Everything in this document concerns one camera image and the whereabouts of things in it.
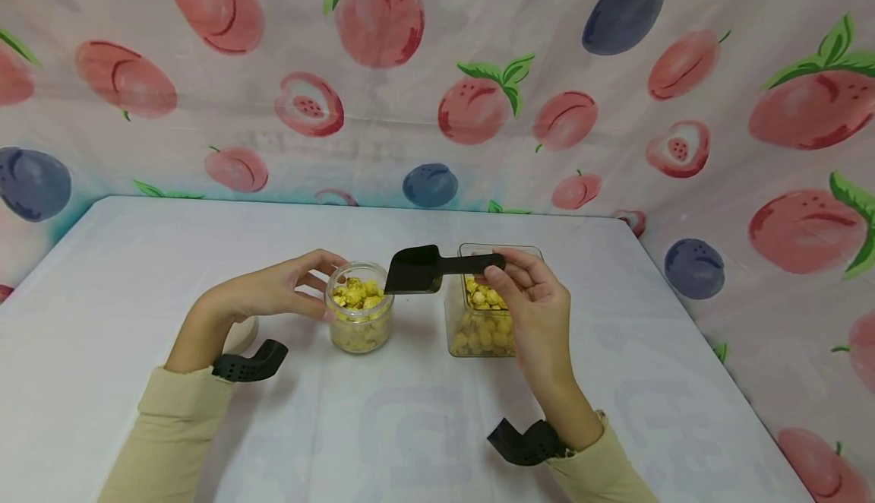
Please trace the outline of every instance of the white table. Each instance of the white table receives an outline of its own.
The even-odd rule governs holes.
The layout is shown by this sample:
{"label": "white table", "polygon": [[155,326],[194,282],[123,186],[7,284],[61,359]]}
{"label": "white table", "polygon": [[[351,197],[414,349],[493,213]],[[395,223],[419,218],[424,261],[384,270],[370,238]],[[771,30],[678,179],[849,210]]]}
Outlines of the white table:
{"label": "white table", "polygon": [[[109,198],[0,308],[2,501],[93,501],[149,371],[221,280],[312,248],[388,265],[400,248],[536,245],[574,296],[589,399],[663,502],[811,501],[623,222],[290,204]],[[327,327],[263,318],[289,355],[236,388],[199,501],[564,501],[545,469],[485,436],[539,419],[512,359],[454,359],[443,294],[399,296],[396,332],[352,356]]]}

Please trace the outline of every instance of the white round object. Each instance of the white round object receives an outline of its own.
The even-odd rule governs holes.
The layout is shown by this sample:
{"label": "white round object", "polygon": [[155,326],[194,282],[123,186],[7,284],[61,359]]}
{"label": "white round object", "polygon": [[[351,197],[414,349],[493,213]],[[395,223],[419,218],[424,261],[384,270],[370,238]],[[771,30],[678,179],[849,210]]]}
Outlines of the white round object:
{"label": "white round object", "polygon": [[238,355],[246,351],[258,335],[258,317],[250,317],[242,323],[231,326],[228,340],[225,340],[223,353]]}

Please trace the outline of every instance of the blue plum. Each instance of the blue plum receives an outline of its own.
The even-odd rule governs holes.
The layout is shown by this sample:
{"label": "blue plum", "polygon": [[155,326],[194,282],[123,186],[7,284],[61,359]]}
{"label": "blue plum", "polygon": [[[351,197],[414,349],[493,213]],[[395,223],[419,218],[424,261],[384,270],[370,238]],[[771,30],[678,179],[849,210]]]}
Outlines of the blue plum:
{"label": "blue plum", "polygon": [[459,179],[443,163],[419,165],[404,176],[404,197],[424,209],[443,206],[456,197]]}
{"label": "blue plum", "polygon": [[599,0],[583,27],[583,48],[596,55],[627,52],[644,39],[661,10],[662,0]]}
{"label": "blue plum", "polygon": [[723,289],[723,258],[701,239],[681,239],[665,255],[665,277],[681,295],[707,300]]}
{"label": "blue plum", "polygon": [[35,150],[0,147],[0,198],[28,222],[60,213],[70,201],[70,171],[56,158]]}

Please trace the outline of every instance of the square container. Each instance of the square container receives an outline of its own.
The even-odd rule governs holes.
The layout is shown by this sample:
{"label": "square container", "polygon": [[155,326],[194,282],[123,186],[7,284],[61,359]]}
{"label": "square container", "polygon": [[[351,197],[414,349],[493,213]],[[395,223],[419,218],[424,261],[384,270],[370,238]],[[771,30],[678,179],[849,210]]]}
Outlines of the square container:
{"label": "square container", "polygon": [[[515,248],[543,260],[535,246],[486,245],[464,243],[459,256],[490,255],[494,248]],[[447,349],[454,357],[516,357],[513,343],[513,319],[506,308],[477,307],[470,298],[466,283],[472,275],[453,275],[444,298],[444,320],[447,323]]]}

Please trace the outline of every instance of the snack pieces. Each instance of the snack pieces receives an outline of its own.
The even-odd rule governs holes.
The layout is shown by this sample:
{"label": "snack pieces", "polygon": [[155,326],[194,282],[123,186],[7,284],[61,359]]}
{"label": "snack pieces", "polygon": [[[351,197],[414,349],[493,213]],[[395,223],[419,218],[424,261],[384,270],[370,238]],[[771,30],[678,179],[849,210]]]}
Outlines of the snack pieces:
{"label": "snack pieces", "polygon": [[[375,280],[363,283],[357,277],[347,277],[345,286],[332,289],[332,300],[341,308],[334,312],[335,321],[330,326],[335,346],[350,353],[367,353],[386,343],[392,331],[390,303],[384,302],[384,291]],[[355,314],[373,308],[370,315]]]}
{"label": "snack pieces", "polygon": [[465,276],[468,307],[462,314],[450,353],[456,357],[514,357],[513,321],[507,303],[494,289]]}

